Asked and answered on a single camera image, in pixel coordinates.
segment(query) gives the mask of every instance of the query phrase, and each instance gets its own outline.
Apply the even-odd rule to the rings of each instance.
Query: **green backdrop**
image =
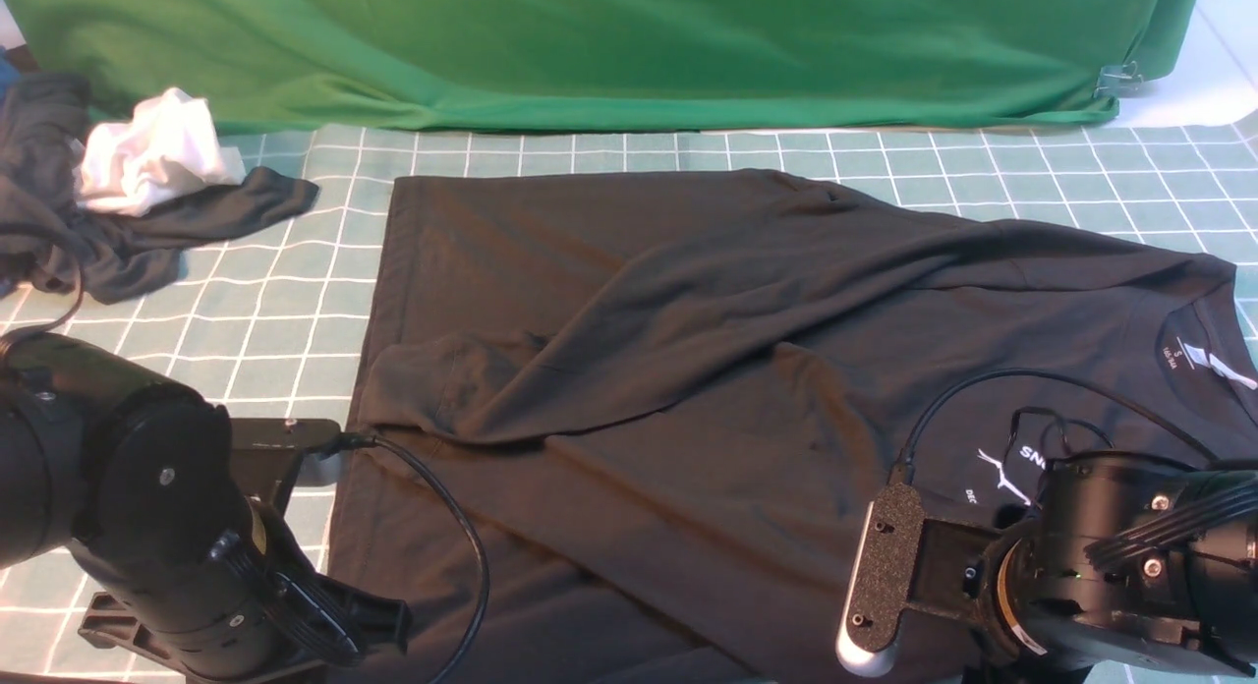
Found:
[[[179,86],[225,132],[1094,123],[1194,0],[6,0],[107,114]]]

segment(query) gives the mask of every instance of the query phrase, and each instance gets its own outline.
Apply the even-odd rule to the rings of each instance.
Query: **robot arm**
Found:
[[[966,385],[1040,376],[1145,416],[1204,456],[1194,469],[1110,450],[1052,461],[1033,505],[985,527],[926,513],[912,487],[916,436]],[[1024,407],[1055,416],[1055,411]],[[1101,661],[1162,671],[1254,676],[1258,660],[1258,464],[1228,464],[1175,425],[1108,390],[1047,371],[1003,370],[941,394],[869,505],[837,654],[853,674],[893,665],[905,612],[970,630],[984,670],[965,681],[1082,681]]]
[[[89,641],[203,681],[404,650],[406,604],[318,575],[279,513],[301,456],[338,441],[332,422],[234,422],[102,348],[31,336],[0,370],[0,568],[67,547],[106,590]],[[242,490],[258,473],[240,461],[277,454],[279,470]]]

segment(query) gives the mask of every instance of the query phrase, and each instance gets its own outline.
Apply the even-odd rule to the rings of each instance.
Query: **grid cutting mat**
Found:
[[[491,137],[330,126],[238,137],[247,161],[318,182],[314,210],[185,254],[180,282],[131,303],[88,303],[65,328],[192,385],[235,416],[345,421],[371,307],[392,181],[401,175],[781,168],[907,209],[1039,219],[1239,264],[1238,316],[1258,353],[1258,114],[1223,128],[1042,132],[642,133]],[[18,290],[0,331],[58,316],[65,299]],[[322,567],[331,488],[288,514]],[[97,651],[75,627],[94,585],[64,549],[0,572],[0,670],[130,681],[172,674]],[[1193,684],[1103,666],[1098,684]]]

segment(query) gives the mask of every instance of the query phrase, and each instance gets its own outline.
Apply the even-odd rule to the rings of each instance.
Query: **white grid line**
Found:
[[[1144,244],[1145,233],[1141,230],[1140,224],[1136,224],[1136,218],[1132,218],[1131,209],[1128,209],[1127,206],[1131,200],[1122,200],[1122,196],[1118,195],[1118,187],[1116,187],[1113,184],[1113,177],[1110,177],[1110,172],[1107,172],[1107,170],[1105,168],[1105,163],[1101,163],[1101,156],[1097,155],[1096,150],[1088,150],[1088,151],[1092,151],[1092,157],[1093,160],[1097,161],[1097,166],[1099,166],[1101,174],[1105,175],[1105,182],[1107,184],[1107,186],[1110,186],[1110,192],[1113,192],[1115,200],[1118,200],[1118,206],[1121,206],[1122,214],[1126,215],[1127,223],[1131,224],[1131,230],[1136,233],[1137,240],[1140,240],[1141,244]]]
[[[1183,130],[1183,132],[1184,132],[1184,135],[1186,137],[1188,128],[1184,128],[1184,126],[1181,126],[1180,130]],[[1191,147],[1193,147],[1194,155],[1196,155],[1196,157],[1201,161],[1201,165],[1205,165],[1206,168],[1209,168],[1209,163],[1205,160],[1205,156],[1201,155],[1200,147],[1196,146],[1195,142],[1191,143]],[[1149,155],[1149,150],[1145,150],[1145,155]],[[1210,170],[1210,179],[1211,179],[1211,181],[1214,181],[1215,186],[1218,186],[1219,190],[1223,191],[1223,195],[1228,196],[1227,187],[1223,187],[1223,181],[1219,181],[1218,174],[1214,170]],[[1240,212],[1240,205],[1237,205],[1237,201],[1232,200],[1232,196],[1228,196],[1228,205],[1232,205],[1232,212],[1237,214],[1238,221],[1240,224],[1244,224],[1245,228],[1249,228],[1249,223],[1245,220],[1245,215]],[[1253,230],[1249,230],[1249,238],[1253,238],[1254,244],[1258,244],[1258,235],[1254,235]]]
[[[1034,133],[1032,133],[1032,137],[1034,137],[1035,141],[1039,141],[1039,138],[1035,137]],[[1048,156],[1044,155],[1044,150],[1039,150],[1039,157],[1042,157],[1042,160],[1044,160],[1044,168],[1049,170],[1049,174],[1053,174],[1053,165],[1048,161]],[[1057,179],[1055,174],[1053,174],[1053,187],[1057,187],[1057,195],[1062,196],[1062,200],[1066,204],[1066,212],[1071,214],[1071,223],[1074,224],[1074,228],[1078,228],[1079,226],[1079,219],[1076,218],[1076,215],[1074,215],[1074,205],[1071,205],[1071,197],[1066,196],[1066,191],[1062,190],[1062,182],[1059,181],[1059,179]]]
[[[367,137],[367,130],[364,128],[362,133],[360,133],[360,137],[359,137],[360,150],[361,150],[361,146],[364,146],[364,143],[366,142],[366,137]],[[470,168],[470,165],[472,165],[472,155],[470,155],[470,152],[472,152],[472,133],[468,133],[468,161],[467,161],[467,166],[463,167],[463,175],[464,175],[464,177],[469,172],[469,168]],[[362,151],[359,151],[359,161],[356,161],[356,163],[353,165],[353,174],[355,175],[359,175],[359,168],[361,166],[362,166]],[[350,200],[353,200],[353,184],[355,184],[355,181],[351,181],[348,190],[346,190],[346,192],[345,192],[345,201],[346,201],[346,204],[348,204]],[[341,241],[345,240],[345,221],[346,221],[346,218],[347,218],[347,215],[341,215],[341,224],[340,224],[340,226],[337,226],[337,230],[336,230],[336,245],[332,246],[332,260],[328,262],[328,264],[327,264],[327,278],[325,278],[325,280],[323,280],[322,289],[320,289],[320,293],[318,293],[318,304],[316,304],[316,307],[314,307],[314,316],[318,316],[318,313],[323,312],[323,303],[327,301],[327,290],[328,290],[328,287],[332,285],[332,272],[336,270],[337,254],[341,253]],[[309,336],[306,336],[306,351],[302,352],[303,356],[308,356],[309,352],[311,352],[311,348],[314,347],[314,331],[317,328],[318,328],[317,322],[311,322]],[[293,402],[296,402],[297,390],[302,385],[303,376],[306,376],[306,357],[302,357],[301,361],[298,362],[297,376],[293,378],[293,389],[292,389],[292,392],[291,392],[291,396],[289,396],[289,401],[288,401],[288,410],[287,410],[287,414],[284,414],[284,416],[292,416],[292,414],[293,414]]]
[[[1249,312],[1245,311],[1245,307],[1240,304],[1240,299],[1235,299],[1235,307],[1237,307],[1237,316],[1243,318],[1245,326],[1249,326],[1249,333],[1244,334],[1244,339],[1258,339],[1258,326],[1254,326],[1253,318],[1249,317]]]
[[[254,362],[259,358],[359,358],[359,353],[252,353],[250,356],[182,356],[182,353],[138,353],[130,356],[132,362],[142,358],[176,358],[184,362],[234,362],[239,371],[243,362]],[[226,397],[231,397],[231,385],[228,385]]]
[[[828,150],[830,150],[830,165],[834,166],[834,181],[843,184],[843,177],[839,174],[839,155],[837,155],[837,152],[834,151],[834,143],[830,142],[829,133],[825,135],[825,146],[828,147]],[[956,212],[961,214],[961,209],[957,209]]]
[[[23,304],[26,304],[26,299],[29,298],[30,293],[31,293],[31,285],[30,284],[23,284],[23,287],[21,287],[21,298],[19,298],[14,303],[13,311],[9,312],[9,321],[5,321],[5,324],[4,324],[5,327],[13,326],[14,322],[18,322],[18,316],[20,316]],[[53,321],[53,317],[49,317],[48,321]]]
[[[74,604],[77,604],[79,598],[83,597],[83,591],[86,590],[87,590],[87,575],[84,573],[83,576],[79,577],[78,586],[74,588],[74,595],[70,596],[70,605],[67,606],[67,610],[74,607]],[[53,644],[50,644],[50,646],[48,648],[48,656],[44,658],[44,674],[53,673],[53,661],[57,659],[57,648],[60,646],[62,640],[65,639],[65,632],[67,630],[69,630],[70,622],[73,620],[74,620],[73,612],[67,612],[65,616],[62,617],[62,626],[59,626],[59,629],[57,630],[57,636],[53,637]]]
[[[782,151],[782,137],[781,133],[774,133],[774,141],[777,142],[777,170],[786,170],[786,151]]]
[[[1232,130],[1237,133],[1237,137],[1240,138],[1240,143],[1244,143],[1245,148],[1249,150],[1254,157],[1258,157],[1258,137],[1245,137],[1244,133],[1240,133],[1239,121],[1234,121],[1234,123],[1232,123]]]
[[[468,156],[468,165],[472,163],[472,157]],[[312,175],[307,177],[309,182],[323,182],[323,181],[350,181],[350,182],[382,182],[385,186],[392,186],[391,179],[386,177],[372,177],[372,175],[340,175],[340,174],[327,174],[327,175]]]
[[[318,546],[318,561],[314,565],[314,570],[320,573],[327,573],[327,557],[328,557],[328,544],[332,541],[332,509],[328,509],[327,519],[323,519],[323,537],[320,539]]]
[[[58,671],[57,678],[70,678],[70,679],[122,679],[132,675],[143,675],[146,678],[162,678],[162,679],[175,679],[182,676],[177,671],[128,671],[128,670],[101,670],[101,671]]]
[[[1092,141],[1092,135],[1087,132],[1087,128],[1083,130],[1083,135],[1084,137],[1088,138],[1089,142]],[[1145,155],[1145,160],[1149,160],[1149,163],[1154,165],[1154,156],[1149,155],[1149,147],[1146,147],[1144,142],[1140,143],[1140,151],[1142,152],[1142,155]],[[1101,163],[1101,156],[1097,156],[1097,163]],[[1101,168],[1105,168],[1105,163],[1101,163]],[[1174,192],[1171,192],[1171,187],[1169,186],[1169,184],[1166,184],[1166,177],[1164,177],[1160,170],[1156,170],[1155,174],[1157,174],[1157,181],[1162,184],[1162,187],[1165,187],[1165,190],[1170,192],[1171,196],[1174,196]],[[1196,228],[1193,228],[1193,220],[1189,218],[1186,212],[1184,212],[1184,206],[1177,200],[1175,201],[1175,209],[1179,210],[1180,218],[1184,219],[1184,224],[1188,224],[1188,228],[1191,231],[1193,236],[1196,238],[1196,245],[1200,246],[1200,250],[1203,250],[1204,253],[1205,241],[1201,240],[1201,235],[1200,233],[1196,231]]]
[[[375,278],[351,278],[351,277],[328,277],[328,282],[340,282],[340,284],[375,284]],[[265,285],[267,282],[297,282],[298,284],[322,284],[323,278],[311,278],[311,277],[287,277],[278,273],[274,277],[262,277],[262,278],[225,278],[211,275],[208,278],[200,278],[198,282],[175,282],[171,285],[210,285],[210,284],[229,284],[229,285]]]
[[[258,142],[258,161],[259,161],[259,163],[263,160],[263,156],[265,155],[265,150],[267,150],[267,135],[264,133],[264,135],[262,135],[262,138]],[[223,258],[224,258],[224,255],[226,255],[226,250],[228,250],[226,243],[221,241],[221,244],[219,245],[218,258],[214,260],[214,267],[210,268],[210,275],[209,275],[210,278],[213,278],[214,274],[215,274],[215,272],[219,270],[219,264],[223,263]],[[205,290],[209,287],[210,285],[206,282],[206,284],[203,284],[201,288],[200,288],[200,290],[198,290],[196,299],[194,299],[194,302],[192,302],[192,312],[196,312],[198,308],[201,308],[201,299],[205,298]],[[166,376],[170,376],[171,371],[175,370],[176,356],[179,356],[180,351],[184,350],[184,342],[185,342],[185,339],[187,339],[187,332],[189,332],[190,327],[192,327],[192,316],[189,316],[187,321],[184,322],[184,329],[179,332],[179,339],[175,343],[175,353],[174,353],[175,357],[171,357],[170,358],[170,363],[166,366],[166,372],[165,372]]]
[[[1014,214],[1014,218],[1018,218],[1018,205],[1014,204],[1014,196],[1009,194],[1009,186],[1005,184],[1005,177],[1000,172],[1000,165],[996,163],[996,155],[994,155],[991,146],[989,146],[988,132],[980,132],[980,135],[982,137],[982,150],[988,151],[988,160],[991,161],[991,168],[996,172],[996,181],[1000,181],[1000,190],[1005,192],[1005,200],[1009,201],[1009,209]]]
[[[229,244],[228,245],[228,250],[265,250],[265,253],[283,253],[283,250],[296,250],[296,249],[299,249],[299,246],[306,246],[306,245],[335,246],[336,244],[332,240],[297,240],[297,241],[289,241],[289,244],[282,244],[282,245],[260,245],[260,244],[257,244],[257,241],[248,241],[248,244],[243,244],[243,245],[230,245]],[[342,250],[381,250],[381,249],[384,249],[384,246],[382,245],[341,245],[341,249]],[[204,253],[204,250],[205,250],[205,246],[201,246],[201,249],[187,250],[186,254],[199,254],[199,253]]]
[[[966,151],[980,151],[980,150],[982,150],[982,147],[984,146],[975,146],[975,147],[972,147],[972,150],[966,150]],[[1028,150],[1033,150],[1033,146],[1029,146]],[[891,151],[891,152],[899,152],[899,151],[928,151],[928,152],[938,152],[938,151],[946,151],[946,150],[887,150],[887,151]],[[545,151],[545,152],[547,152],[547,155],[566,155],[566,152],[561,152],[561,151]],[[582,152],[589,152],[589,151],[579,151],[577,155],[582,155]],[[606,152],[608,152],[608,155],[620,155],[620,152],[623,152],[623,151],[606,151]],[[639,155],[639,152],[648,152],[648,151],[633,151],[633,152],[634,152],[634,155]],[[659,155],[664,155],[664,151],[658,151],[658,152],[659,152]],[[669,155],[672,155],[672,152],[682,152],[682,151],[669,151]],[[732,156],[732,155],[780,155],[780,152],[781,152],[781,155],[788,155],[788,152],[814,152],[814,155],[816,155],[816,152],[827,152],[827,151],[790,151],[790,150],[786,150],[786,151],[732,151],[732,150],[728,150],[728,151],[692,151],[692,152],[702,152],[702,155],[727,155],[727,156]],[[834,155],[834,152],[852,152],[852,151],[830,151],[830,152],[832,152],[832,155]],[[533,152],[527,152],[527,155],[525,155],[525,156],[532,156],[532,155],[533,155]],[[782,170],[786,170],[786,163],[780,163],[780,165],[781,165]],[[1172,175],[1174,174],[1209,174],[1209,172],[1211,172],[1211,170],[1213,170],[1214,174],[1258,174],[1258,168],[1164,168],[1164,170],[1161,170],[1161,174],[1172,174]],[[1117,174],[1117,175],[1155,174],[1155,168],[1113,170],[1113,174]],[[1049,177],[1049,175],[1052,175],[1052,177],[1097,177],[1097,175],[1101,175],[1101,170],[1058,170],[1057,172],[1035,172],[1035,170],[1006,170],[1006,172],[1001,172],[1000,175],[1004,175],[1004,177]],[[844,177],[849,177],[849,179],[852,179],[852,181],[884,181],[884,179],[887,179],[887,175],[844,175]],[[894,179],[898,179],[898,181],[925,181],[925,179],[932,179],[932,177],[991,177],[991,174],[984,174],[984,172],[975,172],[975,174],[894,174]],[[342,179],[343,181],[348,181],[350,176],[348,175],[341,175],[340,179]],[[360,177],[359,181],[371,181],[371,177]],[[330,206],[330,209],[312,209],[312,210],[309,210],[309,212],[306,212],[306,215],[309,215],[309,214],[323,214],[323,212],[338,212],[338,210],[342,210],[342,209],[345,209],[345,205]],[[381,212],[374,212],[374,210],[365,210],[365,209],[351,209],[351,212],[359,212],[359,214],[381,214]]]
[[[283,402],[296,405],[297,402],[347,402],[350,399],[350,394],[343,394],[343,396],[341,394],[302,394],[302,396],[289,394],[287,397],[205,397],[205,401],[220,402],[221,405],[282,405]]]
[[[706,132],[706,133],[701,133],[701,135],[703,135],[704,137],[722,137],[722,135],[727,135],[727,133],[728,132]],[[1021,137],[1029,137],[1033,133],[1034,133],[1034,130],[1027,130],[1024,133],[1020,133],[1020,135],[1021,135]],[[780,135],[780,133],[760,133],[760,135],[762,135],[764,137],[771,137],[771,135]],[[423,142],[423,135],[420,135],[419,142]],[[361,151],[395,152],[395,155],[410,155],[410,152],[415,152],[415,155],[435,155],[435,156],[459,156],[459,155],[467,155],[467,152],[470,152],[470,155],[502,155],[502,156],[516,155],[516,151],[478,151],[477,147],[476,147],[476,145],[474,145],[476,142],[472,142],[472,143],[473,143],[473,146],[469,147],[468,151],[454,151],[454,150],[431,150],[431,151],[428,151],[428,150],[423,150],[423,147],[420,150],[418,150],[418,151],[413,151],[413,150],[392,150],[392,147],[386,147],[386,146],[364,146]],[[1188,146],[1188,143],[1190,143],[1190,142],[1159,142],[1159,143],[1155,143],[1155,146]],[[977,150],[980,146],[981,146],[981,143],[979,141],[975,141],[974,143],[967,143],[967,146],[940,146],[940,151],[974,151],[974,150]],[[1132,146],[1141,146],[1141,142],[1096,142],[1096,143],[1088,143],[1088,142],[1066,142],[1066,143],[1047,142],[1045,143],[1045,142],[1042,142],[1042,143],[1039,143],[1039,146],[1037,146],[1037,143],[1003,143],[1003,142],[998,142],[998,143],[994,143],[993,147],[998,147],[998,150],[1037,150],[1037,147],[1043,147],[1043,150],[1079,150],[1079,147],[1087,147],[1087,146],[1099,146],[1099,147],[1103,147],[1103,150],[1105,150],[1105,147],[1132,147]],[[1244,138],[1239,138],[1235,142],[1199,142],[1199,146],[1245,146],[1245,141],[1244,141]],[[359,146],[350,146],[348,143],[314,143],[314,146],[312,146],[312,150],[314,150],[314,151],[326,151],[326,150],[332,150],[332,151],[337,151],[337,150],[341,150],[341,151],[360,151]],[[679,146],[677,147],[677,150],[673,150],[673,151],[682,151],[682,152],[720,152],[720,151],[710,151],[710,150],[682,150],[682,147],[679,147]],[[671,152],[673,152],[673,151],[669,151],[669,150],[634,150],[634,151],[630,151],[630,152],[634,152],[634,155],[671,155]],[[785,151],[785,152],[825,152],[825,150],[795,150],[795,147],[786,147],[786,150],[782,150],[782,151]],[[853,150],[847,150],[844,147],[844,150],[832,150],[832,151],[844,151],[844,152],[879,152],[881,150],[859,150],[859,147],[853,147]],[[933,151],[933,150],[930,146],[894,146],[889,151]],[[621,150],[580,150],[580,151],[575,151],[575,152],[577,152],[579,155],[619,155],[619,152],[623,152],[623,151]],[[777,152],[777,151],[775,151],[775,150],[740,150],[740,151],[733,151],[733,152],[738,152],[738,155],[769,155],[769,152]],[[304,152],[302,152],[302,151],[270,152],[270,155],[268,155],[268,156],[276,157],[276,156],[301,156],[301,155],[304,155]],[[552,155],[567,155],[567,152],[566,151],[526,151],[526,155],[552,156]]]
[[[1244,231],[1244,230],[1225,230],[1225,231]],[[263,321],[323,321],[323,318],[340,318],[340,321],[370,321],[367,316],[355,316],[355,313],[321,313],[321,316],[264,316]],[[49,322],[54,321],[55,316],[48,317],[33,317],[30,324],[35,322]],[[226,322],[242,322],[249,321],[252,316],[200,316],[200,313],[179,313],[179,316],[166,316],[166,317],[136,317],[133,321],[123,321],[121,317],[86,317],[83,321],[77,322],[77,326],[111,326],[114,322],[131,322],[132,324],[143,326],[146,322],[175,322],[186,321],[186,318],[192,318],[192,321],[226,321]]]
[[[523,153],[523,151],[525,151],[525,137],[521,137],[520,138],[520,152],[521,152],[521,155]],[[520,156],[520,157],[521,157],[521,165],[523,165],[523,156]],[[415,133],[415,138],[414,138],[414,141],[411,142],[411,146],[410,146],[410,174],[411,175],[415,174],[415,166],[416,165],[419,165],[419,133]],[[345,204],[350,205],[350,200],[346,200]]]
[[[883,141],[882,132],[877,132],[877,135],[878,135],[878,151],[882,152],[882,161],[887,166],[886,179],[889,179],[891,181],[891,191],[896,196],[896,205],[903,206],[902,201],[899,201],[901,200],[899,186],[897,186],[896,184],[896,175],[891,170],[891,156],[887,155],[887,143]],[[855,177],[849,177],[848,181],[855,181]]]
[[[352,212],[352,214],[369,214],[371,218],[387,218],[389,210],[384,212],[376,212],[376,210],[359,209],[353,205],[335,205],[335,206],[317,206],[317,209],[311,209],[308,212],[302,214],[302,218],[318,218],[320,214],[331,212]]]
[[[0,614],[4,615],[83,615],[84,612],[87,612],[86,607],[40,609],[30,606],[0,606]]]
[[[306,167],[309,166],[309,160],[311,160],[311,156],[307,155],[306,160],[302,161],[302,177],[306,177]],[[345,204],[350,205],[350,191],[346,191]],[[345,223],[345,214],[341,214],[341,221]],[[258,317],[262,313],[262,304],[263,304],[264,299],[267,298],[267,285],[270,284],[270,278],[272,278],[272,275],[274,275],[276,268],[279,267],[279,259],[282,259],[283,255],[284,255],[283,249],[286,249],[286,246],[288,245],[288,236],[292,236],[293,228],[296,226],[296,224],[297,224],[297,219],[296,218],[288,219],[288,223],[284,226],[284,235],[281,236],[281,239],[279,239],[279,249],[276,250],[274,258],[270,259],[270,267],[267,268],[267,275],[262,280],[260,289],[258,289],[258,299],[255,299],[255,302],[253,304],[253,313],[250,313],[248,326],[245,326],[245,329],[244,329],[244,338],[240,339],[240,352],[237,355],[237,357],[234,357],[235,358],[235,366],[231,367],[231,375],[229,375],[229,377],[228,377],[226,389],[223,391],[223,396],[224,397],[230,397],[231,396],[231,391],[235,389],[237,378],[240,375],[240,367],[244,365],[245,352],[248,351],[249,343],[253,339],[253,331],[258,326]],[[332,250],[332,258],[336,259],[336,249],[335,249],[335,246],[333,246],[333,250]],[[332,263],[328,263],[328,273],[331,273],[331,269],[332,269]],[[311,331],[314,329],[314,326],[318,326],[318,321],[311,321]]]
[[[960,206],[956,205],[956,191],[952,190],[952,177],[947,174],[947,168],[944,168],[944,155],[941,155],[938,146],[935,142],[935,132],[926,132],[927,137],[931,137],[931,150],[935,151],[935,161],[938,161],[940,174],[944,174],[944,184],[947,186],[947,196],[952,200],[952,209],[956,209],[957,218],[961,215]]]

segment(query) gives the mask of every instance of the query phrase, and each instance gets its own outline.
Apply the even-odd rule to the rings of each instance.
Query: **printed logo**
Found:
[[[1034,450],[1032,450],[1030,454],[1034,454],[1035,456],[1039,456],[1039,454],[1035,453]],[[1014,495],[1016,495],[1018,499],[1021,500],[1024,505],[1027,505],[1027,507],[1030,505],[1030,498],[1027,497],[1025,494],[1023,494],[1023,492],[1019,490],[1018,485],[1014,485],[1013,483],[1009,482],[1008,478],[1005,478],[1005,465],[1003,463],[1000,463],[999,459],[994,459],[993,456],[989,456],[988,454],[985,454],[981,450],[979,451],[979,456],[980,456],[981,460],[984,460],[984,463],[989,463],[991,465],[996,465],[996,474],[998,474],[996,490],[1009,490],[1010,493],[1013,493]],[[1030,455],[1028,455],[1025,448],[1023,449],[1023,456],[1030,456]]]
[[[1027,460],[1034,463],[1035,465],[1038,465],[1039,469],[1042,469],[1042,470],[1045,470],[1048,468],[1048,460],[1045,459],[1045,456],[1042,456],[1039,454],[1039,451],[1037,451],[1034,448],[1023,446],[1023,450],[1020,451],[1020,455],[1024,456],[1024,459],[1027,459]]]

